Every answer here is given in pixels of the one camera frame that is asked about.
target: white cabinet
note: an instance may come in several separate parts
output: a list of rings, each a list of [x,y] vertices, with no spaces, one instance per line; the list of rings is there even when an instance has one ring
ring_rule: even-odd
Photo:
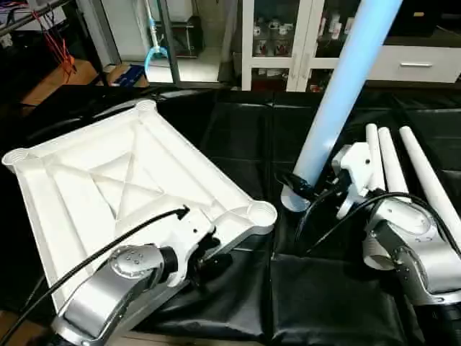
[[[313,0],[243,0],[242,90],[296,91]]]
[[[292,49],[286,56],[260,53],[259,16],[283,17],[278,4],[292,6]],[[243,0],[242,90],[273,89],[319,92],[336,68],[360,0]],[[385,45],[369,79],[454,83],[461,74],[461,48]],[[430,37],[423,40],[431,45]]]
[[[368,79],[455,83],[460,74],[460,48],[384,45]]]

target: black cloth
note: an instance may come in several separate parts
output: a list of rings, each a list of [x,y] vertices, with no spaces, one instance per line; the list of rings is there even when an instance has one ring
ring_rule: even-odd
[[[231,251],[232,266],[204,293],[184,289],[137,330],[265,344],[421,345],[413,309],[393,274],[362,263],[365,218],[339,229],[310,257],[297,256],[335,224],[334,205],[322,205],[293,244],[299,215],[280,207],[274,172],[293,167],[322,95],[202,91],[162,97],[162,91],[64,86],[28,118],[0,130],[4,152],[85,126],[95,121],[92,115],[127,99],[152,97],[159,112],[237,185],[277,206],[279,220],[271,235],[244,241]],[[388,126],[410,190],[421,195],[398,136],[399,127],[410,125],[459,209],[460,116],[461,96],[447,90],[368,89],[335,150],[363,141],[367,123]],[[5,256],[15,258],[2,273],[0,307],[17,311],[41,271],[17,183],[5,168],[0,172],[8,198],[1,243],[7,244]],[[323,177],[329,174],[326,167]],[[51,311],[48,302],[35,319],[47,322]]]

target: cabinet handle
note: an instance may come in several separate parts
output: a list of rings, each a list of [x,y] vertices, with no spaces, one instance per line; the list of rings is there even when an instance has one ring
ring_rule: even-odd
[[[301,67],[301,71],[303,72],[302,77],[304,79],[308,78],[308,61],[309,61],[309,54],[305,54],[304,59],[303,59],[303,66]]]
[[[429,68],[432,67],[432,63],[400,63],[401,67],[423,67]]]
[[[295,65],[296,65],[296,53],[293,53],[292,58],[291,58],[291,67],[290,67],[290,75],[291,75],[291,78],[293,79],[296,78]]]

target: drawer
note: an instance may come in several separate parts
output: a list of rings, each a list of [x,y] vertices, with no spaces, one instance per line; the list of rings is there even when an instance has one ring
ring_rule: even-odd
[[[461,48],[384,45],[368,79],[454,83],[461,73]]]

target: cabinet door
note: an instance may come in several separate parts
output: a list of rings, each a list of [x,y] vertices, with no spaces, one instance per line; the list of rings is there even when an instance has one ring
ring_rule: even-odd
[[[242,90],[296,90],[311,4],[243,0]]]
[[[305,91],[311,69],[335,68],[360,0],[313,0],[297,90]]]

